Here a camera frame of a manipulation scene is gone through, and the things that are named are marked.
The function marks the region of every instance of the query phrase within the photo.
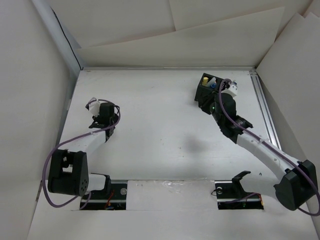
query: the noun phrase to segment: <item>orange wire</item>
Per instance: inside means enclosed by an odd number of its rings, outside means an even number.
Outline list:
[[[110,194],[110,196],[108,198],[108,201],[104,205],[104,209],[106,209],[109,206],[110,199],[113,197],[114,194],[115,194],[115,190],[112,190],[112,192],[111,192],[111,194]]]

